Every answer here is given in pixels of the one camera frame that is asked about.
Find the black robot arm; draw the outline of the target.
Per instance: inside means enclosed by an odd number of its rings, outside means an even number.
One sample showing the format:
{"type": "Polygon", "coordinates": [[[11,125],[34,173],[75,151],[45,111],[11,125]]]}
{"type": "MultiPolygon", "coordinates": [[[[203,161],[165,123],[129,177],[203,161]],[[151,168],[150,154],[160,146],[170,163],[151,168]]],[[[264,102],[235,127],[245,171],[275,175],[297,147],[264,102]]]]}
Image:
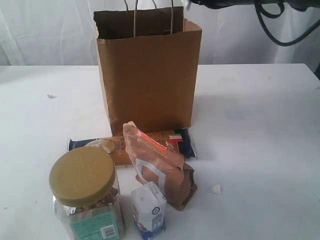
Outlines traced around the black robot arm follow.
{"type": "Polygon", "coordinates": [[[320,0],[190,0],[189,2],[209,9],[222,9],[232,6],[244,6],[256,4],[288,4],[297,11],[305,11],[308,8],[320,8],[320,0]]]}

